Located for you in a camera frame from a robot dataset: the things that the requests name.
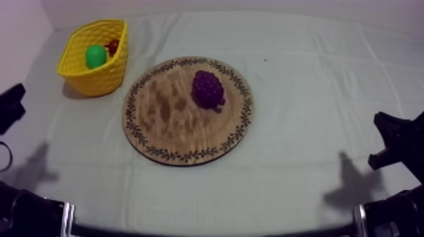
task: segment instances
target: plastic basket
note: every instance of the plastic basket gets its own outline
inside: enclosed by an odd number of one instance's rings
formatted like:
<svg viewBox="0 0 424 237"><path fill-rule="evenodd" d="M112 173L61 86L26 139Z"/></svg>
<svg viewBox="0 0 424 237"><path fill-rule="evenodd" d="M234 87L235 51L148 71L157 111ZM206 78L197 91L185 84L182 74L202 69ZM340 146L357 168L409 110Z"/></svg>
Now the plastic basket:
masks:
<svg viewBox="0 0 424 237"><path fill-rule="evenodd" d="M91 45L107 45L119 39L117 52L100 67L89 69L85 51ZM76 30L68 41L57 66L59 73L77 91L100 96L116 90L124 79L128 58L128 25L123 20L100 20Z"/></svg>

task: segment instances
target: wooden plate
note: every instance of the wooden plate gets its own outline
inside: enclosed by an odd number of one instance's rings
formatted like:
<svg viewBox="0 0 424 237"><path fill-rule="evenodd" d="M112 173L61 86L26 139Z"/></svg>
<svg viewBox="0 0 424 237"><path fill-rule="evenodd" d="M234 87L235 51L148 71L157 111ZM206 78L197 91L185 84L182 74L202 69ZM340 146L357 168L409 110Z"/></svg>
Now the wooden plate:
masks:
<svg viewBox="0 0 424 237"><path fill-rule="evenodd" d="M224 87L221 112L199 108L191 98L198 70ZM145 72L128 91L122 124L129 142L147 158L174 166L210 162L233 149L253 117L252 92L234 68L214 59L181 57Z"/></svg>

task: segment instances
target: table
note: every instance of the table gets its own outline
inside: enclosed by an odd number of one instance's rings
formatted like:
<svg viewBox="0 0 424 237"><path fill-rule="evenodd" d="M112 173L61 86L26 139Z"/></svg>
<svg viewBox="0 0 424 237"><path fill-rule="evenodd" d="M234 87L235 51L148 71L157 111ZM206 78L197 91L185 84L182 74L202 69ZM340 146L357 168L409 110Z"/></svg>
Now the table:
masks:
<svg viewBox="0 0 424 237"><path fill-rule="evenodd" d="M424 109L424 41L308 16L210 12L128 19L122 86L85 98L57 75L74 28L54 32L25 81L27 113L2 138L6 183L77 206L77 221L162 234L263 234L350 221L353 206L418 181L402 165L372 171L384 148L372 121ZM124 96L149 67L212 57L248 80L252 126L229 154L176 168L128 143Z"/></svg>

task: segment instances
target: green fruit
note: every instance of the green fruit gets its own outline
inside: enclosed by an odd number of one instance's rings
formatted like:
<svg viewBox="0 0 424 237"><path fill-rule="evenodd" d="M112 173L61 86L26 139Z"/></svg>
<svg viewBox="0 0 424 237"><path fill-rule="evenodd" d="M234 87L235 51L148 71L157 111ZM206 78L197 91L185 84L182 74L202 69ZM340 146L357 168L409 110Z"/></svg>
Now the green fruit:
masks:
<svg viewBox="0 0 424 237"><path fill-rule="evenodd" d="M85 51L85 60L90 69L100 67L107 60L106 49L101 45L92 45Z"/></svg>

